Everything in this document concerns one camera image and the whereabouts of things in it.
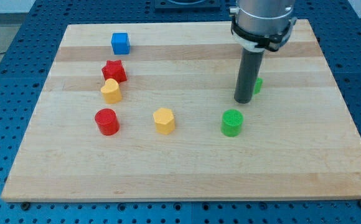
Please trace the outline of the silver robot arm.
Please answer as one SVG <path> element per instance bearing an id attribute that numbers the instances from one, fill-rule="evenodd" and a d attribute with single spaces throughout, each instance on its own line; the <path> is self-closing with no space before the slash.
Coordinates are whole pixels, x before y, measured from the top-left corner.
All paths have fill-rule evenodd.
<path id="1" fill-rule="evenodd" d="M 229 8 L 231 33 L 250 52 L 278 51 L 290 38 L 295 0 L 237 0 Z"/>

